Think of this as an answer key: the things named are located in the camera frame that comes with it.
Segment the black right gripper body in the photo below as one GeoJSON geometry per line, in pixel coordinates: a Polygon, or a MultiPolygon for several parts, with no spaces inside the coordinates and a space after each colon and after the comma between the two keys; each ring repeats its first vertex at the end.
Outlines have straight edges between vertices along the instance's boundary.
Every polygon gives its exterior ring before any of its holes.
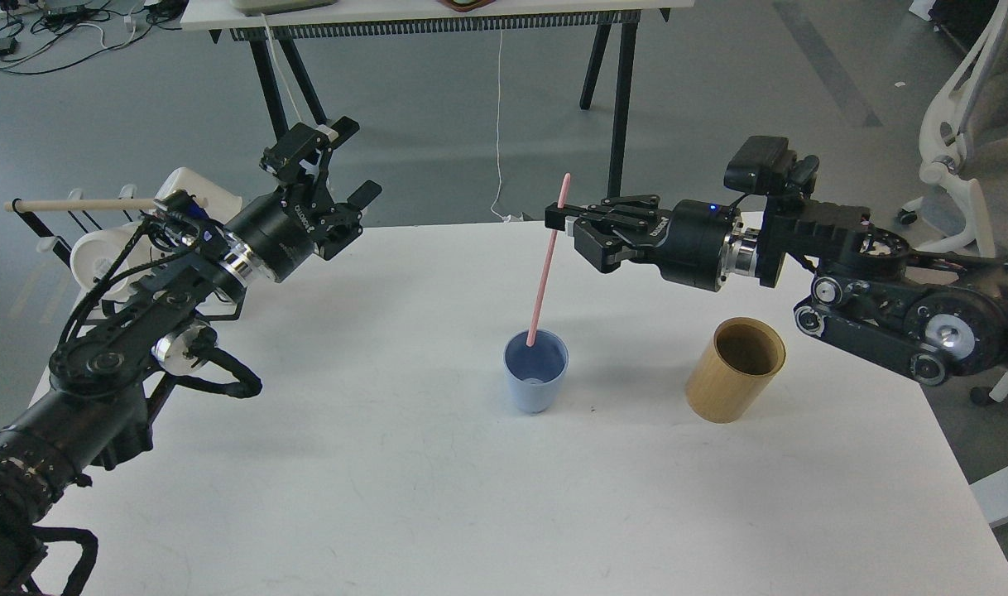
{"type": "Polygon", "coordinates": [[[649,238],[636,263],[655,265],[666,281],[719,291],[728,275],[756,275],[757,230],[734,206],[679,201],[649,238]]]}

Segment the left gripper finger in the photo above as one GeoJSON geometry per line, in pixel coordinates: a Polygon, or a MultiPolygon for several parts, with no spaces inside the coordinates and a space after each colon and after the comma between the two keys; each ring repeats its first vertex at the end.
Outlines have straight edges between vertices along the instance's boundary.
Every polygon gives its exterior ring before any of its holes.
{"type": "Polygon", "coordinates": [[[321,259],[334,259],[360,237],[364,211],[381,192],[381,185],[367,180],[342,203],[326,201],[326,210],[318,214],[318,256],[321,259]]]}
{"type": "Polygon", "coordinates": [[[276,181],[276,188],[261,197],[261,204],[276,204],[278,208],[333,208],[329,182],[331,157],[360,129],[360,124],[349,117],[316,126],[293,125],[262,153],[261,169],[276,181]]]}

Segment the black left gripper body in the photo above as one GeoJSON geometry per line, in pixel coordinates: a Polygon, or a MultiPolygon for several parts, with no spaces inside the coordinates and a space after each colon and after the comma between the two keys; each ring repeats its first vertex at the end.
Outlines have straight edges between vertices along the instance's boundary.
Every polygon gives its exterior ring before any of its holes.
{"type": "Polygon", "coordinates": [[[318,214],[326,208],[278,208],[261,197],[227,223],[227,230],[256,258],[262,274],[276,283],[318,256],[318,214]]]}

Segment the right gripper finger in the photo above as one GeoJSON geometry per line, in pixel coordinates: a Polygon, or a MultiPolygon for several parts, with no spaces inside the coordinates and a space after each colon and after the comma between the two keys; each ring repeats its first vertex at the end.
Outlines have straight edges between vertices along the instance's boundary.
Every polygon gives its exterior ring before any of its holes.
{"type": "Polygon", "coordinates": [[[550,204],[545,209],[545,227],[556,231],[568,229],[568,221],[577,225],[586,220],[599,233],[617,233],[618,230],[637,235],[658,237],[668,226],[673,214],[660,207],[656,194],[641,194],[614,199],[603,199],[588,206],[559,207],[550,204]]]}
{"type": "Polygon", "coordinates": [[[625,226],[619,223],[576,222],[573,229],[574,248],[602,274],[610,274],[622,262],[651,263],[660,240],[651,237],[647,226],[625,226]]]}

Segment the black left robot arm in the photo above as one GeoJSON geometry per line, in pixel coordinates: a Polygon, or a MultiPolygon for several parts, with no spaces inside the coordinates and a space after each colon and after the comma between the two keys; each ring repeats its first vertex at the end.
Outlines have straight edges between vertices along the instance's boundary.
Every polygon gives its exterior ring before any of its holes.
{"type": "Polygon", "coordinates": [[[352,118],[297,123],[266,148],[276,188],[247,206],[179,170],[163,186],[117,259],[70,313],[49,359],[49,392],[0,430],[0,595],[32,595],[47,546],[80,547],[65,595],[94,569],[91,531],[46,527],[85,468],[113,470],[152,448],[152,424],[175,387],[236,399],[261,379],[217,345],[206,299],[242,306],[264,276],[284,281],[308,257],[329,260],[359,238],[363,210],[382,192],[367,181],[342,203],[329,189],[331,156],[359,132],[352,118]]]}

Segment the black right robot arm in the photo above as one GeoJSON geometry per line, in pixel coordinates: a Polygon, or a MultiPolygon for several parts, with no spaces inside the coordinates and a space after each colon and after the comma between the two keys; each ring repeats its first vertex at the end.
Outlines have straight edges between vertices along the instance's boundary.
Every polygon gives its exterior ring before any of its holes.
{"type": "Polygon", "coordinates": [[[800,332],[871,363],[936,386],[991,368],[1008,371],[1008,257],[917,252],[878,228],[861,206],[812,199],[818,158],[788,140],[752,136],[728,162],[723,184],[764,196],[760,228],[737,204],[658,197],[551,204],[547,228],[568,231],[602,274],[622,262],[651,264],[666,281],[718,291],[730,274],[779,282],[786,257],[812,274],[796,303],[800,332]]]}

